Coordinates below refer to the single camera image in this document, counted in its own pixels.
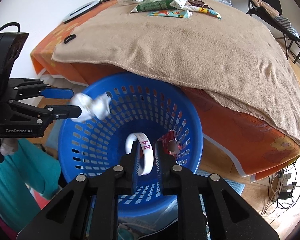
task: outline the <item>orange bedspread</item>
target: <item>orange bedspread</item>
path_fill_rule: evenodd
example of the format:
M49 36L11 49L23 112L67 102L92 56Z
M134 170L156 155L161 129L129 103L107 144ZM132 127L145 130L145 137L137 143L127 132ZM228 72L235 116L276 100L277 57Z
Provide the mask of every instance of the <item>orange bedspread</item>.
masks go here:
M76 26L116 2L103 3L67 24L60 24L48 34L31 52L37 74L49 73L76 84L90 85L100 78L125 71L113 65L59 63L51 59L56 44L63 42ZM219 105L204 90L181 89L197 109L203 136L231 158L241 176L251 175L252 181L265 178L300 156L300 147L291 138L264 121Z

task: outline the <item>blue laundry basket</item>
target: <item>blue laundry basket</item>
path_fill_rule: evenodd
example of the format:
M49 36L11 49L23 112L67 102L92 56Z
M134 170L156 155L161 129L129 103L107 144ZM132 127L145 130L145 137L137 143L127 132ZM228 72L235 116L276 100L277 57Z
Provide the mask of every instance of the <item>blue laundry basket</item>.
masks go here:
M196 109L186 95L168 83L129 72L105 77L83 91L91 98L107 92L111 115L84 123L65 120L60 129L58 153L67 182L78 174L97 176L119 164L125 140L132 132L147 135L154 148L158 138L177 131L182 150L177 163L196 172L202 154L202 127ZM157 171L138 177L133 196L119 196L119 217L142 216L169 205L176 196L163 196Z

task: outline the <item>striped fabric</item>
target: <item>striped fabric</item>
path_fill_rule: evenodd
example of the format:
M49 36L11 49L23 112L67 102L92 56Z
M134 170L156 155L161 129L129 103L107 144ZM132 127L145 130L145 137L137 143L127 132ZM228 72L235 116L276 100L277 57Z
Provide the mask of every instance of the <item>striped fabric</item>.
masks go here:
M280 16L277 18L274 18L274 20L285 30L287 30L289 33L291 33L293 36L299 37L299 34L297 33L296 29L292 27L291 22L288 18Z

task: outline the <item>black chair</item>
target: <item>black chair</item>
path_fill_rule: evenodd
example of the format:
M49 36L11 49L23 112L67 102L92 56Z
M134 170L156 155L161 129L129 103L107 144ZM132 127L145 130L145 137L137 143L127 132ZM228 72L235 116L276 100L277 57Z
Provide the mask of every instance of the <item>black chair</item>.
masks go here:
M264 2L268 3L272 8L276 9L280 15L282 15L282 9L281 9L281 4L280 4L280 0L263 0ZM268 23L269 25L271 25L272 27L276 28L277 30L279 30L280 32L282 32L283 37L281 38L276 38L277 39L284 39L284 44L285 44L285 49L286 49L286 56L287 59L288 57L288 52L291 49L291 46L293 44L293 42L295 42L297 44L297 46L300 49L300 38L297 38L296 36L294 36L293 34L291 34L290 32L288 32L286 29L282 28L266 11L266 9L264 9L263 7L256 7L253 3L252 0L248 0L248 6L249 6L249 11L247 12L247 14L249 14L250 16L252 14L257 15L259 18L261 18L262 20L264 20L266 23ZM291 40L289 46L287 47L287 40L286 37ZM297 55L297 57L295 58L293 63L296 63L298 61L300 57L300 52Z

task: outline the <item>beige fleece blanket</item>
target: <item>beige fleece blanket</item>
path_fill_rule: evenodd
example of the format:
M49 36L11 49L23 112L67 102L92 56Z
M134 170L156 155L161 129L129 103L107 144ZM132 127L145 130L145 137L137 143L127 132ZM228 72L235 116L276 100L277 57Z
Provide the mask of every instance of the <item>beige fleece blanket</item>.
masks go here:
M203 0L222 20L130 13L115 4L76 27L56 46L58 62L112 64L130 72L205 90L221 105L269 123L300 145L300 86L269 29L243 12Z

